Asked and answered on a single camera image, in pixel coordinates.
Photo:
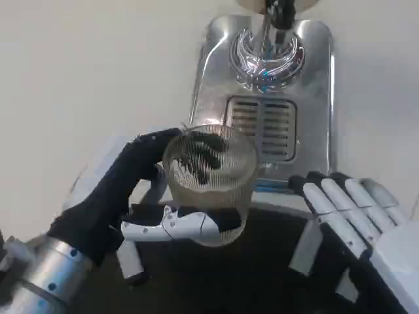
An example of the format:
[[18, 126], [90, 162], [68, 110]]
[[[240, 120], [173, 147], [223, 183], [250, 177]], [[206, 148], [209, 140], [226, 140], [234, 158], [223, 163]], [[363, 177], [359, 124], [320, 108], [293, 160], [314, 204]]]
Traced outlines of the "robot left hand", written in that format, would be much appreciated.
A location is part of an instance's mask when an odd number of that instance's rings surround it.
[[[192, 142], [207, 145], [209, 149], [223, 152], [227, 144], [217, 135], [204, 135], [193, 132]], [[129, 197], [140, 180], [152, 181], [160, 175], [157, 163], [163, 159], [164, 151], [173, 138], [183, 136], [179, 128], [170, 128], [154, 133], [137, 136], [133, 141], [123, 144], [116, 156], [106, 155], [101, 162], [101, 173], [88, 190], [83, 184], [76, 184], [70, 197], [70, 203], [63, 213], [54, 220], [46, 233], [48, 237], [60, 240], [100, 266], [107, 253], [116, 251], [125, 280], [134, 285], [145, 280], [146, 274], [139, 253], [134, 244], [124, 238], [120, 226], [128, 222], [134, 224], [134, 218], [121, 219], [128, 214]], [[241, 218], [235, 209], [225, 209], [226, 214], [219, 216], [205, 214], [200, 220], [209, 231], [231, 231], [241, 225]]]

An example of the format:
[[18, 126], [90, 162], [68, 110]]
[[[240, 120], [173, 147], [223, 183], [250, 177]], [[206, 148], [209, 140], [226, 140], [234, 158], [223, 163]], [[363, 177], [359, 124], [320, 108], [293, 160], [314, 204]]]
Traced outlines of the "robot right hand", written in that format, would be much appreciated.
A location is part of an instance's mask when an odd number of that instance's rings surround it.
[[369, 313], [418, 312], [418, 221], [373, 179], [311, 171], [289, 178], [319, 221], [323, 236], [346, 254], [345, 280]]

